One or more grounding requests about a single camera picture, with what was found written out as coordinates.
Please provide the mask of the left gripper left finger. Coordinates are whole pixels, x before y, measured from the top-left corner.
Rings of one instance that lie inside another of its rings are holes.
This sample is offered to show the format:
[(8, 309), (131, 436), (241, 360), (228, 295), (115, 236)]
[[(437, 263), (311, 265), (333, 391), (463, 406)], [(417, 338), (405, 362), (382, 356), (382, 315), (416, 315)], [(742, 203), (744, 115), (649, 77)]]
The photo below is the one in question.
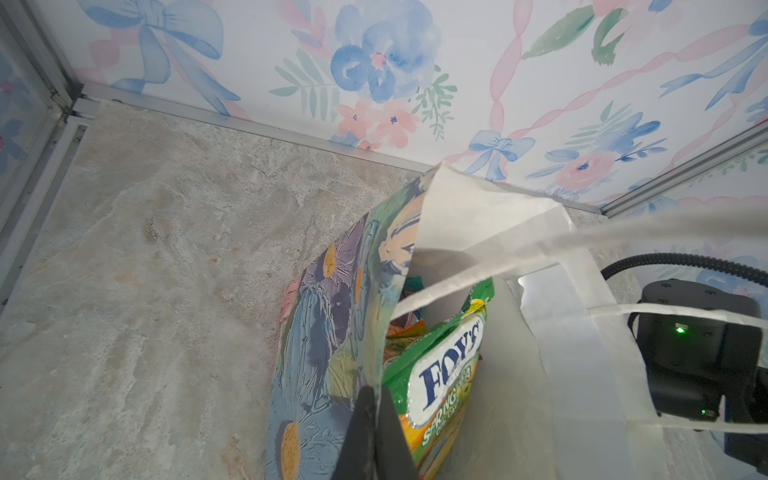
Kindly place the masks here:
[(370, 386), (365, 386), (358, 393), (332, 475), (333, 480), (375, 478), (376, 418), (377, 403), (374, 390)]

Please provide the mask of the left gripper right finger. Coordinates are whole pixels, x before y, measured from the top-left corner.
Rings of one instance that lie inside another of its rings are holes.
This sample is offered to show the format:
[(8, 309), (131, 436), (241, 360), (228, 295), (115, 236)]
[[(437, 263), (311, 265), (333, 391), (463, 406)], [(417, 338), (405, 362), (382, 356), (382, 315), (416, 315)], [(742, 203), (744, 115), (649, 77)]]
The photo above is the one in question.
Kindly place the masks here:
[(393, 397), (382, 389), (375, 425), (375, 467), (379, 480), (418, 480)]

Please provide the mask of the green lemon candy bag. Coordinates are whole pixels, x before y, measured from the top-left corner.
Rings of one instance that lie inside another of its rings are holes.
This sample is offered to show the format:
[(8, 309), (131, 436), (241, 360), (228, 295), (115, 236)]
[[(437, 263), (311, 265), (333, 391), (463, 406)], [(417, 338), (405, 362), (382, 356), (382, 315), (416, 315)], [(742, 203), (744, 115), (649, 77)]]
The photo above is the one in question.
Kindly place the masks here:
[(420, 479), (434, 478), (456, 440), (494, 296), (493, 280), (486, 279), (449, 319), (429, 326), (422, 308), (394, 319), (423, 320), (424, 335), (385, 340), (382, 383), (393, 397)]

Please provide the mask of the orange Fox's candy bag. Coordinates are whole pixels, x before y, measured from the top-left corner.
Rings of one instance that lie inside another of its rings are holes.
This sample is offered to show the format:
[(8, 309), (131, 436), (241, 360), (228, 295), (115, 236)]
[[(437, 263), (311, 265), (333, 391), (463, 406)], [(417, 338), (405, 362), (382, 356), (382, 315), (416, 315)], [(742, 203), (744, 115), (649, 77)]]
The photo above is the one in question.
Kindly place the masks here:
[(386, 339), (420, 337), (426, 332), (426, 324), (421, 319), (394, 320), (388, 326)]

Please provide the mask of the floral paper gift bag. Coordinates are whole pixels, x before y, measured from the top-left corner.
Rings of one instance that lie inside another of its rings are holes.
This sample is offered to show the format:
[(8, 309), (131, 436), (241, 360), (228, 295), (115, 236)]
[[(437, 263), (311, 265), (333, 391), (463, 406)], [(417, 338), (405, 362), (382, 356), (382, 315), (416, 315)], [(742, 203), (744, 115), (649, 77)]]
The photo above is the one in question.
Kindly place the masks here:
[(634, 265), (765, 272), (689, 254), (599, 268), (633, 239), (761, 238), (767, 210), (698, 207), (579, 228), (550, 198), (438, 166), (285, 290), (269, 479), (669, 479), (676, 430), (767, 473), (767, 324), (755, 300)]

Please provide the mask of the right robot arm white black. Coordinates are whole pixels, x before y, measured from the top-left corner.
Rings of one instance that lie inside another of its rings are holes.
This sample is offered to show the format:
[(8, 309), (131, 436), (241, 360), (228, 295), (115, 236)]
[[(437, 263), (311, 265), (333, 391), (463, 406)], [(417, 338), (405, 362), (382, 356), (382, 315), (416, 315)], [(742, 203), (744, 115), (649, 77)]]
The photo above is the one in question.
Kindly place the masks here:
[[(676, 279), (646, 285), (638, 303), (762, 316), (752, 298)], [(762, 329), (659, 313), (632, 313), (631, 330), (635, 322), (659, 416), (767, 423), (767, 368), (758, 366)], [(767, 474), (767, 434), (725, 433), (724, 452)]]

